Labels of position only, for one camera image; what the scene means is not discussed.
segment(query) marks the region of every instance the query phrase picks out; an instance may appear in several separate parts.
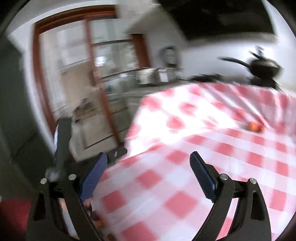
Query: wooden frame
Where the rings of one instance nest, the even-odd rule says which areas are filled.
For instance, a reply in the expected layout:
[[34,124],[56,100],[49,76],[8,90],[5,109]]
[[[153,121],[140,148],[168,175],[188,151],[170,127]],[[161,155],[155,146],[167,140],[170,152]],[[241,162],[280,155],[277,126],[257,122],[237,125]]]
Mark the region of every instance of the wooden frame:
[[[91,60],[93,60],[93,61],[90,61],[91,68],[94,74],[92,85],[99,87],[98,97],[102,103],[104,112],[110,124],[113,135],[116,139],[117,144],[118,145],[122,144],[118,135],[118,131],[113,121],[113,117],[112,117],[113,113],[110,113],[109,111],[107,96],[103,88],[103,83],[106,82],[107,80],[104,80],[104,81],[102,80],[96,66],[94,65],[93,47],[98,45],[109,44],[109,43],[105,42],[105,43],[92,44],[91,32],[90,32],[90,26],[89,26],[89,21],[91,21],[92,19],[116,18],[116,17],[117,16],[115,11],[115,5],[99,5],[99,6],[82,7],[82,8],[60,12],[35,23],[34,34],[33,34],[34,78],[35,78],[35,84],[37,88],[38,97],[41,103],[42,111],[46,118],[46,122],[53,134],[56,127],[56,121],[54,119],[53,113],[50,108],[49,96],[47,93],[45,78],[42,71],[42,65],[41,65],[41,59],[40,59],[41,53],[40,53],[39,35],[55,27],[83,20],[86,27],[86,35],[87,35],[87,41],[89,46],[89,49],[88,49],[89,56],[91,57]],[[150,62],[148,60],[148,55],[146,51],[146,45],[145,45],[142,34],[132,34],[132,39],[115,40],[115,41],[112,41],[112,43],[113,42],[114,43],[133,42],[135,51],[139,60],[140,68],[150,67]]]

